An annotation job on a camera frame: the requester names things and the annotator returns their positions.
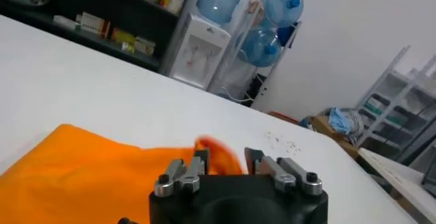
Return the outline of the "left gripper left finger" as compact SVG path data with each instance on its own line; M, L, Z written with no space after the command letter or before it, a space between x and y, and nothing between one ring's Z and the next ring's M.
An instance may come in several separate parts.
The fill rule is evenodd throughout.
M209 149L197 150L189 166L182 159L173 159L156 180L154 195L170 197L179 191L195 193L200 189L200 177L208 174L208 165Z

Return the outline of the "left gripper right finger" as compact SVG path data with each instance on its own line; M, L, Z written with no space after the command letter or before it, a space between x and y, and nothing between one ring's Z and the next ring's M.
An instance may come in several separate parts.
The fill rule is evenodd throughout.
M244 152L248 172L252 175L270 176L276 190L289 193L298 187L309 196L322 194L323 183L317 173L306 171L291 158L279 157L274 160L261 150L248 147Z

